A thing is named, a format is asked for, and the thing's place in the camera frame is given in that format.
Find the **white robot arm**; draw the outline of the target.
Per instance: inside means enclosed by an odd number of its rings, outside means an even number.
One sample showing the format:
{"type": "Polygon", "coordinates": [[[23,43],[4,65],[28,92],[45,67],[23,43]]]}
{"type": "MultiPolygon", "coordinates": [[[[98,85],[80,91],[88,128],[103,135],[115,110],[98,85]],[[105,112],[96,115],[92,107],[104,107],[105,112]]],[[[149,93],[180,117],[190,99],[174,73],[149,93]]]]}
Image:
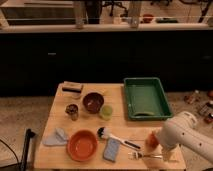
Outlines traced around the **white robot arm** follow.
{"type": "Polygon", "coordinates": [[[159,144],[166,150],[173,150],[181,144],[213,164],[213,139],[195,130],[197,118],[183,111],[167,119],[155,133],[159,144]]]}

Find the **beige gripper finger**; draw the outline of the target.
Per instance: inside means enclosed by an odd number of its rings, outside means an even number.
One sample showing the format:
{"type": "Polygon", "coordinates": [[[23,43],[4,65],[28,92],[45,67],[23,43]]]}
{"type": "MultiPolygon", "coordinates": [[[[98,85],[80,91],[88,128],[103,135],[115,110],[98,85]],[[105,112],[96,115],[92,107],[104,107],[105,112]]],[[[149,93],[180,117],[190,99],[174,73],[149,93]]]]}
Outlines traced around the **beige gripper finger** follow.
{"type": "Polygon", "coordinates": [[[162,156],[165,162],[172,162],[174,159],[174,150],[163,148],[162,156]]]}

